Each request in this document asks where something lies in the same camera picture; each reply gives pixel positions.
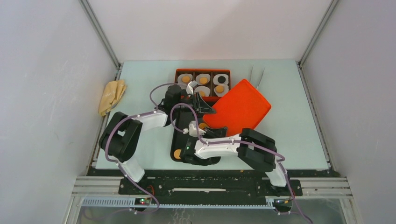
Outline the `round orange biscuit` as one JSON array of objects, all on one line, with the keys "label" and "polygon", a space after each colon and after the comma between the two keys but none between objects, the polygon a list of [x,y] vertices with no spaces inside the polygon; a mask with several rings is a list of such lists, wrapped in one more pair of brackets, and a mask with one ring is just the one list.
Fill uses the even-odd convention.
[{"label": "round orange biscuit", "polygon": [[174,151],[173,156],[174,156],[174,158],[175,158],[176,160],[180,160],[180,159],[181,159],[181,152],[182,152],[181,149],[176,149],[176,150]]},{"label": "round orange biscuit", "polygon": [[201,77],[201,78],[199,79],[199,83],[200,83],[201,85],[206,85],[206,84],[208,83],[208,78],[207,78],[207,77]]},{"label": "round orange biscuit", "polygon": [[225,88],[224,88],[224,86],[222,86],[222,85],[217,85],[217,86],[215,87],[215,91],[216,91],[217,93],[223,93],[224,90],[225,90]]},{"label": "round orange biscuit", "polygon": [[185,84],[188,84],[191,81],[191,78],[189,76],[183,76],[181,78],[181,81]]}]

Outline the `black sandwich cookie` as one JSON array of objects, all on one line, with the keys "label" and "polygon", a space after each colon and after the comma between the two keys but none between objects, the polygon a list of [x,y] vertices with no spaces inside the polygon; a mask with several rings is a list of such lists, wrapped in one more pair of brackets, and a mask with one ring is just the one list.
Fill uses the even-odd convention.
[{"label": "black sandwich cookie", "polygon": [[225,83],[226,80],[227,80],[227,78],[225,76],[218,76],[217,77],[217,81],[218,81],[219,84]]}]

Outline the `orange box lid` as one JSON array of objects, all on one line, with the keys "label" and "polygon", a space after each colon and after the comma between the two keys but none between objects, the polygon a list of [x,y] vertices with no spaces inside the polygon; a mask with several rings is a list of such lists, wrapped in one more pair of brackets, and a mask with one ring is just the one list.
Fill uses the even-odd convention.
[{"label": "orange box lid", "polygon": [[255,129],[271,109],[269,101],[246,79],[238,82],[212,107],[214,114],[206,114],[203,121],[211,128],[227,128],[226,136]]}]

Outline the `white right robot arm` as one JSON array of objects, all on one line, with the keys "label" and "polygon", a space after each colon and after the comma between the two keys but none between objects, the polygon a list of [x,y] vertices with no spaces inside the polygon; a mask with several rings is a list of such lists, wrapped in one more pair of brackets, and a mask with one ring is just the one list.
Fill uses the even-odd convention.
[{"label": "white right robot arm", "polygon": [[236,135],[226,136],[227,128],[184,129],[189,137],[184,146],[174,152],[174,157],[184,163],[209,166],[222,157],[238,157],[255,171],[265,173],[277,195],[284,195],[290,189],[287,172],[281,166],[285,158],[277,152],[275,141],[253,129],[244,128]]}]

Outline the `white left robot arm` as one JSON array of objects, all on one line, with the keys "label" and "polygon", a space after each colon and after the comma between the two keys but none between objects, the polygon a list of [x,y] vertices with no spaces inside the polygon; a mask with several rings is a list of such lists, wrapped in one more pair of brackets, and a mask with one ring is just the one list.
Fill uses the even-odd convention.
[{"label": "white left robot arm", "polygon": [[142,177],[144,169],[134,157],[140,134],[157,127],[165,127],[174,122],[171,116],[176,111],[186,111],[191,107],[197,114],[214,114],[215,110],[201,96],[193,93],[193,88],[185,84],[168,83],[167,91],[154,110],[126,115],[116,112],[99,139],[99,146],[105,151],[105,158],[114,162],[128,178],[130,189],[143,194],[148,182]]}]

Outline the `white paper cup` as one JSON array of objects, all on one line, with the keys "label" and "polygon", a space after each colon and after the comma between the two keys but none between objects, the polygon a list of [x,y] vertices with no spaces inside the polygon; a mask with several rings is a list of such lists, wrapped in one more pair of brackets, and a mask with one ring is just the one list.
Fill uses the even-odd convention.
[{"label": "white paper cup", "polygon": [[211,80],[210,74],[201,73],[201,74],[198,74],[198,75],[196,76],[196,80],[195,80],[199,85],[201,85],[201,84],[199,83],[199,79],[200,79],[201,77],[207,77],[207,78],[208,78],[208,83],[207,83],[207,84],[210,83],[210,80]]},{"label": "white paper cup", "polygon": [[215,75],[215,76],[213,77],[213,84],[214,84],[214,85],[219,85],[219,83],[218,83],[218,81],[217,81],[217,77],[218,77],[218,76],[225,76],[225,77],[227,78],[227,80],[226,80],[226,82],[223,83],[223,84],[225,84],[225,85],[228,85],[228,84],[229,84],[229,76],[228,76],[227,74],[217,74],[217,75]]},{"label": "white paper cup", "polygon": [[197,94],[199,94],[199,91],[203,91],[203,92],[205,93],[205,97],[209,97],[210,94],[211,94],[210,88],[208,88],[208,87],[206,87],[206,86],[199,85],[199,86],[194,90],[194,92],[197,93]]},{"label": "white paper cup", "polygon": [[190,73],[183,73],[183,74],[180,74],[180,75],[177,77],[177,82],[178,82],[179,84],[185,84],[185,83],[183,83],[183,82],[181,81],[181,78],[182,78],[183,76],[189,76],[189,77],[191,78],[191,81],[193,80],[193,75],[192,75],[192,74],[190,74]]},{"label": "white paper cup", "polygon": [[228,85],[225,85],[225,84],[219,84],[219,85],[224,86],[224,88],[225,88],[224,92],[223,92],[223,93],[217,93],[217,92],[215,91],[215,88],[214,88],[214,93],[215,93],[215,95],[218,96],[218,97],[223,97],[224,95],[226,95],[226,94],[228,93],[229,87],[228,87]]}]

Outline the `orange fish cookie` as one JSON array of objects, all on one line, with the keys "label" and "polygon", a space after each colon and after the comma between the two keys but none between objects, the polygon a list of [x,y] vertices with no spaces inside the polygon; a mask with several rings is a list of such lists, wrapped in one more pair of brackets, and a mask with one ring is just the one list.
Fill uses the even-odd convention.
[{"label": "orange fish cookie", "polygon": [[205,123],[200,123],[199,124],[199,128],[202,129],[202,130],[204,130],[206,127],[208,127],[208,125],[205,124]]}]

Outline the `orange cookie box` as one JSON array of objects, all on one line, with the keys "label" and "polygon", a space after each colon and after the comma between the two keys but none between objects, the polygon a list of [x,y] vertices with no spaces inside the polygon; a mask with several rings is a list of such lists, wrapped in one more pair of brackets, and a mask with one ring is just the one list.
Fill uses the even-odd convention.
[{"label": "orange cookie box", "polygon": [[[197,76],[198,74],[201,74],[201,73],[210,74],[210,76],[211,76],[210,83],[207,84],[207,85],[205,85],[205,86],[208,87],[208,88],[210,88],[211,94],[210,94],[209,97],[202,97],[203,100],[206,101],[206,102],[214,103],[214,102],[217,102],[217,101],[221,98],[221,97],[216,96],[215,93],[214,93],[214,87],[215,87],[216,85],[213,84],[213,77],[214,77],[215,75],[217,75],[217,74],[227,74],[227,75],[229,76],[229,84],[228,84],[228,87],[229,87],[229,91],[231,90],[231,72],[230,72],[229,70],[222,70],[222,69],[177,69],[177,70],[176,70],[176,74],[175,74],[175,82],[176,82],[176,83],[178,83],[178,82],[177,82],[177,77],[178,77],[180,74],[183,74],[183,73],[190,73],[190,74],[192,74],[192,75],[193,75],[193,80],[192,80],[192,81],[195,81],[195,80],[196,80],[196,76]],[[181,84],[181,85],[182,85],[182,88],[183,88],[183,89],[186,89],[187,84]]]}]

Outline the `black cookie tray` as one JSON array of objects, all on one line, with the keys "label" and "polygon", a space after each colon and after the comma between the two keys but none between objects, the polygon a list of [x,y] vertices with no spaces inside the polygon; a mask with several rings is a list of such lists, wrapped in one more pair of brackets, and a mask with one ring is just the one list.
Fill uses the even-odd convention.
[{"label": "black cookie tray", "polygon": [[[188,129],[188,125],[191,121],[195,122],[193,113],[189,111],[179,112],[176,111],[173,113],[175,118],[175,125],[179,129]],[[195,155],[195,143],[200,142],[198,137],[192,137],[189,133],[183,134],[177,130],[173,133],[173,139],[171,144],[170,156],[173,161],[183,162],[192,165],[199,166],[209,166],[215,165],[220,162],[221,157],[212,157],[209,159],[201,159]],[[181,149],[181,159],[176,160],[173,156],[173,153],[176,149]]]}]

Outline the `beige cloth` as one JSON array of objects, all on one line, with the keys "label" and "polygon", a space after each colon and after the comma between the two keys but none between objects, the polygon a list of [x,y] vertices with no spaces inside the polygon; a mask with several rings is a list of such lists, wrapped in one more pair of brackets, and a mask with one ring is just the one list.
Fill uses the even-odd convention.
[{"label": "beige cloth", "polygon": [[124,80],[111,81],[106,84],[98,108],[100,116],[105,116],[121,101],[126,88]]}]

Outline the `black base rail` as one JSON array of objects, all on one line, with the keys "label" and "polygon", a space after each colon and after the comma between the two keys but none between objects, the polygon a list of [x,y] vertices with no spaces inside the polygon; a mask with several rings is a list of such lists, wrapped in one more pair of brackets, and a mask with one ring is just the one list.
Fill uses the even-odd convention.
[{"label": "black base rail", "polygon": [[297,199],[336,199],[346,204],[353,198],[347,179],[330,171],[299,172],[288,187],[274,187],[267,177],[252,173],[152,175],[139,187],[121,176],[81,176],[71,195],[83,206],[137,209],[274,209],[289,207]]}]

